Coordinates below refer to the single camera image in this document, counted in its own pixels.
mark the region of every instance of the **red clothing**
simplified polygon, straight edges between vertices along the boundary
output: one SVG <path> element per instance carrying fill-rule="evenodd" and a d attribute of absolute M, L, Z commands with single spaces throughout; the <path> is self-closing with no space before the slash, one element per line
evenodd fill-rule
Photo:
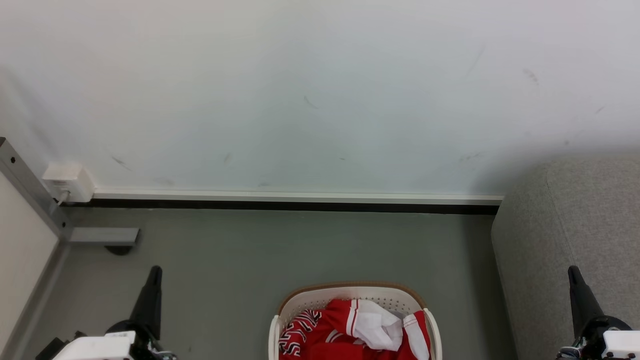
<path fill-rule="evenodd" d="M 280 360 L 428 360 L 423 311 L 398 319 L 369 300 L 332 300 L 282 332 Z"/>

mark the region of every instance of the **gray sofa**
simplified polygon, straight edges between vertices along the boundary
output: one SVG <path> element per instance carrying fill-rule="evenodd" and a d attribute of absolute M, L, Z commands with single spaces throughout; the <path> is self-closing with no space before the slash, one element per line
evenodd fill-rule
<path fill-rule="evenodd" d="M 573 341 L 567 268 L 605 314 L 640 329 L 640 156 L 547 163 L 508 193 L 493 249 L 519 360 L 555 359 Z"/>

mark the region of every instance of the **white plastic basket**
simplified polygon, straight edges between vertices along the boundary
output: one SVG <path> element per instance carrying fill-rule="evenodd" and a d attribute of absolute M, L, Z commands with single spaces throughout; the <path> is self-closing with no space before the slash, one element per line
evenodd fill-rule
<path fill-rule="evenodd" d="M 438 325 L 424 301 L 413 290 L 389 282 L 334 282 L 303 288 L 291 293 L 280 306 L 269 329 L 269 360 L 278 360 L 278 339 L 282 330 L 306 309 L 324 309 L 333 299 L 371 300 L 389 311 L 413 314 L 423 310 L 431 339 L 431 360 L 442 360 L 442 341 Z"/>

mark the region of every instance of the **metal frame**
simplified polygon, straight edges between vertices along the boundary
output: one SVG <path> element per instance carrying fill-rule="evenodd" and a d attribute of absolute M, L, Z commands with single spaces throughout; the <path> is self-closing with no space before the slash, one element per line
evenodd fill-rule
<path fill-rule="evenodd" d="M 18 190 L 53 233 L 70 243 L 133 246 L 138 228 L 75 227 L 69 217 L 53 201 L 31 169 L 6 138 L 0 137 L 0 172 Z"/>

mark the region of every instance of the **baseboard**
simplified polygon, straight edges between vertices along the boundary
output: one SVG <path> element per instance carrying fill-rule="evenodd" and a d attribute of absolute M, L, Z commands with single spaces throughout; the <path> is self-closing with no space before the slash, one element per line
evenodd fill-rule
<path fill-rule="evenodd" d="M 98 189 L 92 208 L 250 209 L 495 215 L 502 196 L 363 193 L 191 192 Z"/>
<path fill-rule="evenodd" d="M 47 266 L 42 272 L 40 280 L 33 290 L 2 356 L 0 356 L 0 360 L 25 360 L 24 353 L 42 317 L 42 312 L 47 305 L 51 292 L 60 277 L 69 252 L 69 245 L 60 242 L 51 254 Z"/>
<path fill-rule="evenodd" d="M 327 202 L 347 204 L 422 204 L 498 206 L 501 195 L 392 193 L 217 192 L 205 190 L 141 190 L 97 188 L 94 199 Z"/>

